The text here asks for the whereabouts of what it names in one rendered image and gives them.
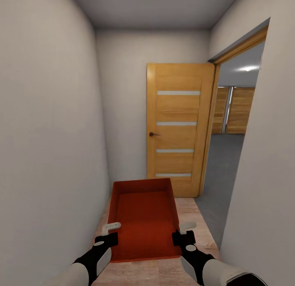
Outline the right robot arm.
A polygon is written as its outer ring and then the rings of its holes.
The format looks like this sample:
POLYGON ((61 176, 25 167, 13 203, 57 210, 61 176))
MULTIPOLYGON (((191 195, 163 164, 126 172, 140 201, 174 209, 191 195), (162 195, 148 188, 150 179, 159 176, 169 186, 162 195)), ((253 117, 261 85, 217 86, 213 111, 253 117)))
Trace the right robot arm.
POLYGON ((181 262, 184 270, 200 286, 267 286, 252 272, 230 266, 205 254, 194 245, 195 236, 188 228, 196 227, 196 222, 179 223, 180 231, 172 233, 174 246, 181 246, 181 262))

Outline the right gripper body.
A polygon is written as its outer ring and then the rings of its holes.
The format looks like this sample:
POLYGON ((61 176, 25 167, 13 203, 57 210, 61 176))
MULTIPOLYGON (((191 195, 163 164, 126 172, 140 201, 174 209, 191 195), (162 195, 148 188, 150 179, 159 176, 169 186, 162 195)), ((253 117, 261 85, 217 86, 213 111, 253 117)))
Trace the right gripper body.
POLYGON ((181 243, 184 239, 189 239, 192 243, 195 243, 195 236, 192 230, 186 231, 186 234, 181 235, 179 231, 172 233, 173 244, 174 246, 181 246, 181 243))

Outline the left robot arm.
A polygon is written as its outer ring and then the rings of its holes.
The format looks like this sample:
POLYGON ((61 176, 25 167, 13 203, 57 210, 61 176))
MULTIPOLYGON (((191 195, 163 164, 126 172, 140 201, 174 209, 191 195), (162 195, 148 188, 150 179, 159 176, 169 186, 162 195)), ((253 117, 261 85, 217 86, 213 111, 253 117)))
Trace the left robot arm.
POLYGON ((111 259, 111 247, 118 245, 118 233, 110 230, 120 228, 119 222, 102 226, 102 236, 95 238, 92 249, 56 276, 38 286, 91 286, 111 259))

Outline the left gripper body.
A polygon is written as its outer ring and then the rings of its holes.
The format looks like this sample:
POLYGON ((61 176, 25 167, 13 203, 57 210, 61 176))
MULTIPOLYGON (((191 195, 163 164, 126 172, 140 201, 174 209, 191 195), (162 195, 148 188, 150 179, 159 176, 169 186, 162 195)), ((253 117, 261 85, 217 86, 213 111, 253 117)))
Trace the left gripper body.
POLYGON ((109 242, 110 242, 110 247, 113 247, 113 246, 115 246, 115 245, 118 245, 118 233, 117 233, 117 232, 111 233, 111 234, 109 234, 109 235, 107 235, 107 236, 97 236, 97 237, 95 238, 95 243, 96 243, 97 241, 100 241, 100 240, 103 240, 103 239, 107 239, 107 240, 109 240, 109 242))

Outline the storage box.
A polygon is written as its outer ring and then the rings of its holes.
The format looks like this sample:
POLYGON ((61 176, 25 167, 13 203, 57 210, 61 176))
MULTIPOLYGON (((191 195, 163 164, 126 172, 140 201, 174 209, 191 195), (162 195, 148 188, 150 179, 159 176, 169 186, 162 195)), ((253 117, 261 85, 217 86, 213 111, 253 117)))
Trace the storage box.
POLYGON ((170 178, 113 183, 108 224, 119 222, 110 263, 180 258, 172 233, 180 231, 170 178))

